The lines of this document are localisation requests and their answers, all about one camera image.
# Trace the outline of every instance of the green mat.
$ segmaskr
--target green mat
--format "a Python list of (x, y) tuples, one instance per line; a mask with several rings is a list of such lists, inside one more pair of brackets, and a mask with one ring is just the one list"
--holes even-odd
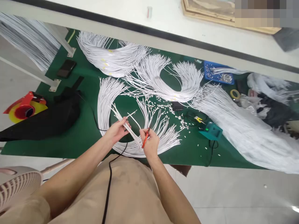
[[(68, 37), (72, 34), (73, 30), (70, 30)], [(83, 93), (83, 98), (86, 100), (81, 102), (81, 115), (76, 123), (71, 129), (63, 133), (61, 136), (51, 137), (40, 141), (29, 141), (20, 140), (8, 142), (3, 148), (1, 154), (4, 155), (19, 155), (19, 156), (43, 156), (43, 157), (58, 157), (58, 158), (77, 158), (83, 152), (85, 152), (89, 147), (91, 147), (100, 137), (101, 134), (95, 125), (93, 118), (92, 109), (97, 115), (97, 97), (99, 93), (99, 78), (106, 78), (99, 69), (94, 67), (88, 62), (84, 54), (82, 53), (76, 36), (78, 31), (72, 38), (70, 45), (76, 48), (74, 57), (71, 60), (77, 62), (77, 66), (71, 73), (68, 79), (59, 78), (56, 76), (57, 71), (64, 63), (67, 58), (67, 51), (61, 47), (58, 51), (55, 59), (53, 60), (46, 76), (51, 79), (62, 79), (55, 93), (49, 92), (49, 86), (47, 84), (41, 83), (36, 91), (37, 94), (44, 96), (50, 107), (53, 104), (53, 97), (61, 94), (65, 86), (71, 87), (79, 76), (83, 76), (84, 80), (79, 86), (79, 90)], [(111, 49), (117, 47), (117, 42), (114, 41), (111, 45)], [(160, 53), (167, 57), (170, 57), (173, 63), (179, 61), (190, 61), (195, 62), (195, 58), (186, 57), (183, 55), (174, 54), (171, 52), (160, 51), (158, 49), (152, 49), (152, 54)], [(197, 68), (200, 69), (203, 63), (195, 63)], [(169, 75), (166, 71), (162, 71), (161, 78), (174, 90), (180, 90), (180, 84), (173, 76)], [(246, 82), (246, 76), (237, 76), (238, 79), (244, 79)], [(226, 91), (235, 89), (236, 86), (223, 85)], [(157, 102), (156, 97), (151, 98), (152, 102)], [(128, 96), (118, 96), (114, 103), (117, 106), (119, 112), (123, 115), (127, 112), (131, 113), (137, 112), (134, 118), (140, 124), (144, 125), (144, 118), (142, 112), (139, 110), (135, 98)], [(163, 100), (159, 104), (170, 104), (170, 102), (164, 102)], [(193, 110), (199, 117), (205, 117), (204, 114)], [(178, 120), (175, 115), (170, 112), (167, 114), (170, 117), (170, 125), (176, 124), (176, 129), (180, 129), (180, 120)], [(137, 125), (130, 120), (132, 124), (132, 130), (137, 134), (139, 133)], [(114, 123), (116, 118), (113, 113), (110, 116), (110, 123)], [(185, 129), (180, 132), (180, 145), (171, 148), (170, 150), (159, 155), (162, 162), (165, 164), (177, 164), (177, 165), (198, 165), (206, 166), (211, 157), (211, 148), (209, 147), (209, 141), (203, 135), (198, 132), (197, 128)], [(121, 141), (127, 142), (132, 141), (131, 136), (124, 137)], [(145, 158), (139, 159), (142, 162), (146, 162)], [(225, 139), (224, 136), (221, 137), (219, 141), (218, 148), (214, 149), (213, 157), (211, 160), (211, 166), (221, 166), (221, 167), (239, 167), (239, 168), (260, 168), (248, 161), (246, 161), (238, 151)]]

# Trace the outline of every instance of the electric fan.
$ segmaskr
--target electric fan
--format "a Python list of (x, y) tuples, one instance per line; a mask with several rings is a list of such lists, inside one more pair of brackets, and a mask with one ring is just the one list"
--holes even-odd
[(26, 166), (0, 168), (0, 214), (36, 191), (41, 186), (44, 174), (71, 161), (73, 159), (65, 159), (42, 171)]

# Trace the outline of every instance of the yellow-handled pliers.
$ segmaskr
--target yellow-handled pliers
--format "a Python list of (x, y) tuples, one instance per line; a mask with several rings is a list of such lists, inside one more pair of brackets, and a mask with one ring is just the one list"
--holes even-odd
[(198, 116), (194, 117), (194, 119), (197, 120), (199, 123), (203, 123), (203, 124), (205, 124), (205, 123), (202, 121), (202, 119), (201, 119), (200, 117), (198, 117)]

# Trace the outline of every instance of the black smartphone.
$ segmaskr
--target black smartphone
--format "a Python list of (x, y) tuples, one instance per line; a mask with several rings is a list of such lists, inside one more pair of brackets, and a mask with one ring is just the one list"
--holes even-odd
[(63, 77), (63, 78), (68, 78), (69, 75), (71, 74), (71, 71), (74, 69), (76, 66), (76, 62), (71, 61), (71, 60), (65, 60), (59, 71), (57, 72), (57, 76)]

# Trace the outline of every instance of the scissors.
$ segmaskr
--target scissors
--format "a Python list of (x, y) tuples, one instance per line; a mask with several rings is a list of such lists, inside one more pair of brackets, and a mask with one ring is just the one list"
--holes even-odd
[(144, 147), (145, 142), (146, 142), (146, 140), (147, 140), (147, 138), (148, 138), (148, 136), (149, 136), (149, 131), (150, 131), (150, 128), (151, 128), (151, 127), (152, 127), (152, 124), (150, 124), (149, 128), (147, 129), (147, 133), (146, 133), (146, 135), (145, 135), (145, 139), (144, 139), (144, 142), (143, 142), (143, 144), (142, 144), (142, 148)]
[(200, 117), (198, 117), (198, 116), (194, 117), (194, 119), (197, 120), (199, 123), (203, 123), (203, 124), (205, 124), (205, 123), (202, 121), (202, 119), (201, 119)]

